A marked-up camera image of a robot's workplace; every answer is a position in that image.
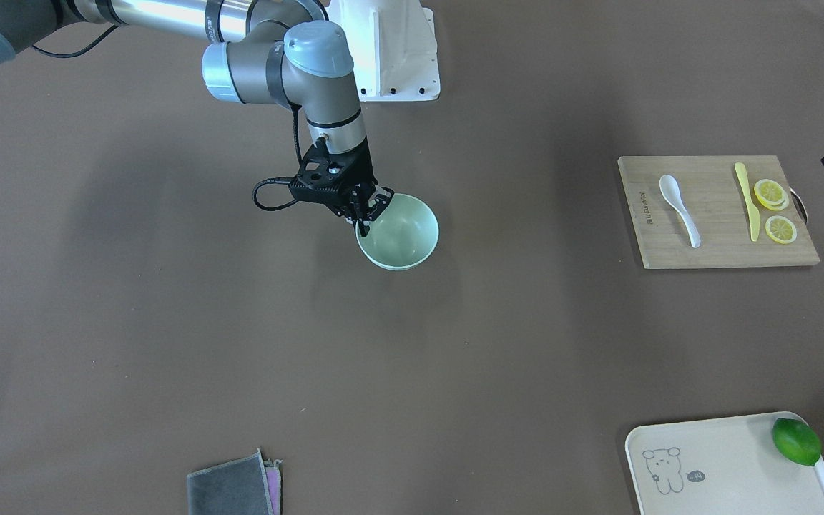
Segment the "white ceramic spoon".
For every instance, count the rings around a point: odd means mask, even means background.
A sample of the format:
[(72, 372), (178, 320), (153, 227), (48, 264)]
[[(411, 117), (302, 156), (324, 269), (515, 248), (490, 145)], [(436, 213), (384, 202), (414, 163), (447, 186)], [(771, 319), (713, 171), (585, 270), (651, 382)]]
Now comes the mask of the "white ceramic spoon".
[(678, 214), (681, 222), (683, 222), (687, 235), (689, 235), (690, 247), (694, 249), (700, 248), (701, 237), (699, 228), (697, 228), (689, 209), (687, 209), (687, 206), (684, 204), (677, 179), (671, 174), (664, 174), (660, 177), (658, 185), (664, 201)]

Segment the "green lime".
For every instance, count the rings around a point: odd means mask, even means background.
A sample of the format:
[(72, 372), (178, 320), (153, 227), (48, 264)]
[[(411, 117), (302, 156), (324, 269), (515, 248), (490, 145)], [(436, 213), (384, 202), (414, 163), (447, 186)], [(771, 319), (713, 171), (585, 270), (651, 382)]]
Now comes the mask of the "green lime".
[(787, 460), (801, 466), (815, 466), (821, 459), (820, 437), (804, 421), (778, 418), (772, 425), (775, 449)]

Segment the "bamboo cutting board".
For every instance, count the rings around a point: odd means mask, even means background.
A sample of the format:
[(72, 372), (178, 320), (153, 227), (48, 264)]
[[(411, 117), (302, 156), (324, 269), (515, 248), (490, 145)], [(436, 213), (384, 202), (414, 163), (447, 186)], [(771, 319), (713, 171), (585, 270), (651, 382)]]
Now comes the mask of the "bamboo cutting board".
[[(790, 244), (765, 234), (767, 219), (775, 213), (752, 203), (760, 213), (758, 240), (752, 241), (745, 196), (735, 164), (747, 170), (750, 185), (774, 180), (786, 192), (790, 185), (775, 155), (623, 156), (617, 164), (627, 196), (632, 225), (645, 268), (758, 268), (814, 266), (820, 263), (810, 232), (794, 205), (779, 215), (797, 228)], [(701, 245), (691, 245), (686, 226), (668, 205), (659, 179), (670, 174), (680, 186), (681, 199), (700, 233)]]

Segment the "yellow plastic knife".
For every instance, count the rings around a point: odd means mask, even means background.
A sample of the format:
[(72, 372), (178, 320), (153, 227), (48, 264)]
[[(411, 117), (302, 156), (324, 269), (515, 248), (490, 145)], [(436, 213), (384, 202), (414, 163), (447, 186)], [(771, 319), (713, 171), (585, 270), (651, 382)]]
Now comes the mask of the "yellow plastic knife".
[(759, 240), (761, 234), (761, 215), (755, 203), (752, 201), (751, 182), (745, 163), (741, 161), (735, 162), (735, 176), (741, 190), (743, 203), (745, 203), (750, 240), (752, 243), (755, 243)]

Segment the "stacked lemon slices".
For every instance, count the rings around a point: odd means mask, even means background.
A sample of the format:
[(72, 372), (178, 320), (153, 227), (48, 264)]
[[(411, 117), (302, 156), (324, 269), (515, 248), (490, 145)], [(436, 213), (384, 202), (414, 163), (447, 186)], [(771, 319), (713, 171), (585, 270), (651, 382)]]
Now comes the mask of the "stacked lemon slices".
[(758, 202), (770, 211), (779, 212), (790, 205), (790, 197), (785, 188), (778, 182), (770, 179), (758, 180), (752, 186), (753, 194)]

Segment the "grey folded cloth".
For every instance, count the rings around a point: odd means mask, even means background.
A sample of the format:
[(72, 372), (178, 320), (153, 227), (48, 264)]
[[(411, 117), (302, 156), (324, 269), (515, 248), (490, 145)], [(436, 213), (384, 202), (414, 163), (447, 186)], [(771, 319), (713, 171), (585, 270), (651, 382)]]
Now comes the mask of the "grey folded cloth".
[(190, 514), (281, 514), (281, 460), (251, 456), (192, 472), (186, 477)]

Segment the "lemon slice single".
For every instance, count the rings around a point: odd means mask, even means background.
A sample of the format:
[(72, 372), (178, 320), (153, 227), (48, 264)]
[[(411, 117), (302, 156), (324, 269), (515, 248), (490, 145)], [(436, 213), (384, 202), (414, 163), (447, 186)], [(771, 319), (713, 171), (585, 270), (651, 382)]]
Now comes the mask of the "lemon slice single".
[(765, 234), (777, 244), (790, 245), (797, 240), (798, 229), (791, 219), (773, 215), (765, 222)]

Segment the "cream rabbit tray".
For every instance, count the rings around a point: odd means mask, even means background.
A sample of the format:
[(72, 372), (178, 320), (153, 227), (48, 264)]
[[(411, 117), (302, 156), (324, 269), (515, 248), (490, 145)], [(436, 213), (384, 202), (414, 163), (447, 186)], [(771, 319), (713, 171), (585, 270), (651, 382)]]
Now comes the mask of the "cream rabbit tray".
[(641, 425), (628, 433), (643, 514), (824, 514), (824, 460), (798, 465), (772, 438), (789, 411)]

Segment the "green bowl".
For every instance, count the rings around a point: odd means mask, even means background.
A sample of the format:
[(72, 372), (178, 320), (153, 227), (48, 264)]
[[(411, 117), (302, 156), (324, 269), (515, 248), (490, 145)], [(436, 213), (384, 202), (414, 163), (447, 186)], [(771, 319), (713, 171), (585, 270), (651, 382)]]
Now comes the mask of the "green bowl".
[(355, 238), (363, 254), (376, 266), (400, 271), (414, 268), (435, 250), (439, 239), (437, 215), (421, 199), (396, 193), (376, 220), (359, 228)]

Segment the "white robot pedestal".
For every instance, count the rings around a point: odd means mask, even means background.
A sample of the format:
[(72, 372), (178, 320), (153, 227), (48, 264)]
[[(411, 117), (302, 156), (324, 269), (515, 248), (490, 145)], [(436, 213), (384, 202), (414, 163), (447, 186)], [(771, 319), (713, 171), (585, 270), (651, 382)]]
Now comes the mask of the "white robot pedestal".
[(431, 102), (441, 95), (434, 14), (419, 1), (330, 1), (346, 33), (361, 102)]

